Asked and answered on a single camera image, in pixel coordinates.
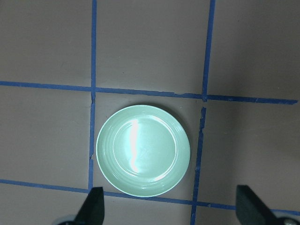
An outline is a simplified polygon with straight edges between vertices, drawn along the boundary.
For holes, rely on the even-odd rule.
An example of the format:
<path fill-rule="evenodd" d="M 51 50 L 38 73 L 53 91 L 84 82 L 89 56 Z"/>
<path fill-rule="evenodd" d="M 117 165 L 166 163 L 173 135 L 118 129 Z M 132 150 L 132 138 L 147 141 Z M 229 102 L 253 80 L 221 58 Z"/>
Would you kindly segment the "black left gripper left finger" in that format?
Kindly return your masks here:
<path fill-rule="evenodd" d="M 77 213 L 75 225 L 102 225 L 105 218 L 104 191 L 93 187 Z"/>

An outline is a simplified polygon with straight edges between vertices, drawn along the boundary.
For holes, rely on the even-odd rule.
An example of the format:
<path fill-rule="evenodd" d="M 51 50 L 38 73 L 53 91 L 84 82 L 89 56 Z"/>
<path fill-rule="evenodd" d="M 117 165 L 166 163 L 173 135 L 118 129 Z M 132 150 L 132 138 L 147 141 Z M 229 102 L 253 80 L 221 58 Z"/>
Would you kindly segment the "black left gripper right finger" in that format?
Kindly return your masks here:
<path fill-rule="evenodd" d="M 236 187 L 236 217 L 241 225 L 279 225 L 279 219 L 247 185 Z"/>

